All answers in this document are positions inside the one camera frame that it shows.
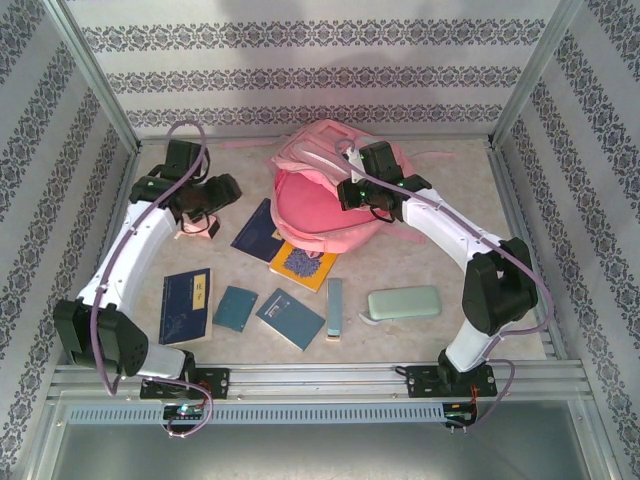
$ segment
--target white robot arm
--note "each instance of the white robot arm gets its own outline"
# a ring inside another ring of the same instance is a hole
[[[54,325],[71,362],[97,367],[89,324],[91,309],[101,291],[97,326],[102,350],[99,355],[106,371],[127,377],[193,380],[193,355],[149,341],[131,318],[142,280],[153,258],[164,240],[176,232],[183,215],[198,221],[241,196],[230,175],[211,177],[205,182],[205,172],[199,178],[191,177],[174,193],[168,194],[165,201],[150,209],[195,165],[200,148],[197,144],[171,140],[165,164],[155,167],[133,186],[129,197],[131,204],[120,232],[98,271],[74,301],[60,300],[56,305]],[[119,247],[121,239],[131,231],[133,234],[128,241]],[[104,271],[114,256],[109,280],[103,285]]]
[[[388,212],[392,219],[427,235],[465,274],[462,307],[466,318],[455,339],[441,352],[438,374],[449,386],[470,381],[500,332],[538,301],[533,280],[489,245],[499,247],[530,270],[526,244],[518,238],[503,241],[482,230],[418,175],[405,178],[387,142],[352,148],[344,156],[370,179],[353,174],[338,186],[343,210],[369,206],[372,211]]]

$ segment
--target metal bracket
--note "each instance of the metal bracket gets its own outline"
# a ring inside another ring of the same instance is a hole
[[[204,382],[210,387],[214,400],[226,400],[229,391],[228,368],[197,368],[194,383]],[[164,383],[143,380],[140,386],[141,400],[202,400],[202,394],[194,389],[187,390]]]
[[[437,365],[397,367],[396,372],[406,378],[409,398],[471,397],[471,385],[478,389],[478,397],[498,395],[493,369],[489,365],[478,368],[472,381],[451,387],[440,380]]]

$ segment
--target notebook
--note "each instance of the notebook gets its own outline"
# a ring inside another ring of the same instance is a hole
[[[280,288],[256,315],[301,350],[309,346],[324,325],[324,318]]]
[[[257,299],[255,292],[228,286],[213,316],[213,323],[242,333]]]
[[[210,270],[164,277],[160,345],[204,337],[207,329]]]
[[[284,239],[271,220],[271,200],[265,198],[231,246],[269,263],[283,243]]]
[[[304,250],[285,242],[271,261],[269,269],[317,292],[336,258],[336,253],[318,253],[311,258]]]

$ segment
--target white wall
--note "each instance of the white wall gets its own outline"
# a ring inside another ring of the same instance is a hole
[[[37,0],[0,5],[0,479],[60,358],[52,310],[92,275],[128,154]]]
[[[491,133],[557,0],[68,1],[141,138]]]
[[[640,478],[638,4],[585,2],[503,149],[623,478]]]

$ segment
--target marble-patterned floor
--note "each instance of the marble-patterned floor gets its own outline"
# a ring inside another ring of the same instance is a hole
[[[402,141],[408,155],[425,151],[455,152],[455,156],[423,158],[414,165],[419,174],[476,224],[503,238],[509,230],[480,140]],[[431,241],[425,245],[398,240],[379,233],[360,249],[341,255],[330,276],[344,279],[344,319],[340,342],[326,341],[326,326],[306,351],[301,352],[255,315],[243,333],[213,326],[211,316],[228,285],[259,294],[254,312],[280,287],[326,318],[326,283],[318,293],[271,273],[266,264],[229,245],[272,183],[264,160],[279,145],[223,150],[210,146],[211,175],[230,173],[243,196],[218,212],[221,229],[212,241],[204,238],[168,239],[149,269],[137,302],[134,321],[157,341],[160,325],[163,279],[166,275],[211,268],[212,292],[206,336],[178,344],[193,351],[198,363],[360,363],[435,361],[438,353],[456,335],[463,321],[460,306],[463,275],[457,265]],[[141,152],[138,176],[164,162],[164,147],[146,145]],[[435,285],[440,292],[442,315],[429,320],[365,324],[358,312],[366,310],[369,292],[413,285]],[[518,328],[535,324],[530,312]],[[544,359],[539,335],[511,337],[494,350],[492,357]]]

